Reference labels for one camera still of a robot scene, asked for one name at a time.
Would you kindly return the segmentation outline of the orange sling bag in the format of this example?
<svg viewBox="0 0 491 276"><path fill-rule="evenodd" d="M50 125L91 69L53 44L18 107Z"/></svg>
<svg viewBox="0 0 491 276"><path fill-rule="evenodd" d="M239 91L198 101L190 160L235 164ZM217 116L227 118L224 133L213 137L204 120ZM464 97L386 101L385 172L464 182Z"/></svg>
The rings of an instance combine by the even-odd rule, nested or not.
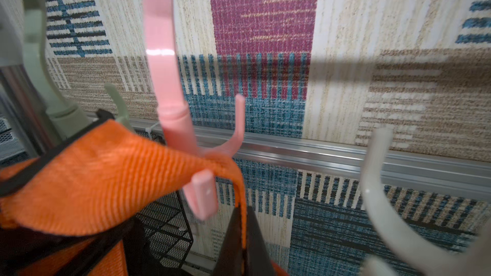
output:
<svg viewBox="0 0 491 276"><path fill-rule="evenodd" d="M99 119L1 170L1 274L184 275L152 256L135 216L206 169L243 178L232 157L181 152Z"/></svg>

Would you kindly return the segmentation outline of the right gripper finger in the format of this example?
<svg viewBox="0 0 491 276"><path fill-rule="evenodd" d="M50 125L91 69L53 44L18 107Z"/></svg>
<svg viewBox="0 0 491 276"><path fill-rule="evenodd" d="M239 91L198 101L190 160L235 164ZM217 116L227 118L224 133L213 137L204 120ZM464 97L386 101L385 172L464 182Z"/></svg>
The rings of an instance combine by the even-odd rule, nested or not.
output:
<svg viewBox="0 0 491 276"><path fill-rule="evenodd" d="M221 246L221 274L276 275L254 209L247 208L246 247L242 247L240 208L235 208Z"/></svg>

